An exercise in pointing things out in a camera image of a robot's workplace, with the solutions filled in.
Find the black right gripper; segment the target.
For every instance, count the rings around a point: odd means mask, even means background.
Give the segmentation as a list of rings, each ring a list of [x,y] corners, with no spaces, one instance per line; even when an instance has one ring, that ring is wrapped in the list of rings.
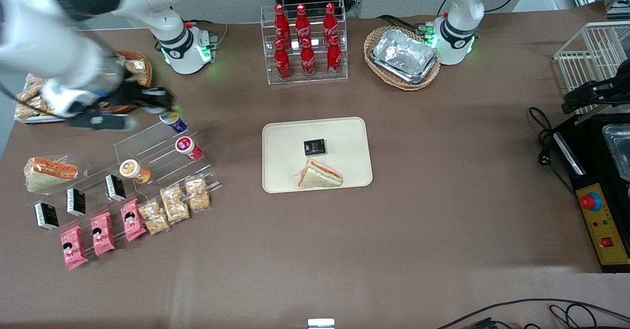
[[[167,107],[156,104],[171,104]],[[127,114],[140,108],[148,114],[169,115],[176,112],[173,95],[165,88],[148,88],[136,81],[123,81],[117,89],[101,98],[104,114]]]

